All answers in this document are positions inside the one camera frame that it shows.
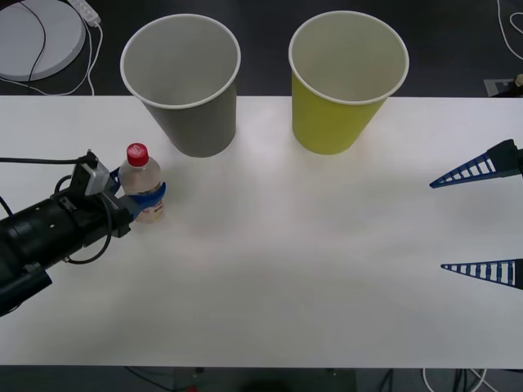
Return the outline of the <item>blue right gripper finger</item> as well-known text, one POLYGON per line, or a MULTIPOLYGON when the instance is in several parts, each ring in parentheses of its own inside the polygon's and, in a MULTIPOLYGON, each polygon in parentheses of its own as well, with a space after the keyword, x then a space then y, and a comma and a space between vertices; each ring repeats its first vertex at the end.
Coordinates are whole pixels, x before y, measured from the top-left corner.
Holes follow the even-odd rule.
POLYGON ((522 175, 522 149, 504 140, 483 154, 438 177, 429 186, 438 189, 482 180, 522 175))
POLYGON ((476 263, 442 264, 443 270, 476 278, 482 281, 512 287, 523 288, 523 260, 484 261, 476 263))

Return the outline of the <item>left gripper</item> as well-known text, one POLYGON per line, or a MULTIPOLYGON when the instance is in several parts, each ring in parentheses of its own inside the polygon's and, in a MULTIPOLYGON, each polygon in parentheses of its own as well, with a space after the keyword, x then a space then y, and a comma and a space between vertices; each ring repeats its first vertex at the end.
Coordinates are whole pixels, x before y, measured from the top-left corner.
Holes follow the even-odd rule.
MULTIPOLYGON (((117 167, 110 172, 107 190, 117 193, 121 187, 117 167)), ((60 205, 72 220, 83 246, 109 236, 121 238, 131 231, 131 218, 141 223, 155 223, 163 217, 166 183, 150 191, 125 194, 118 200, 107 193, 85 196, 70 190, 60 192, 60 205)))

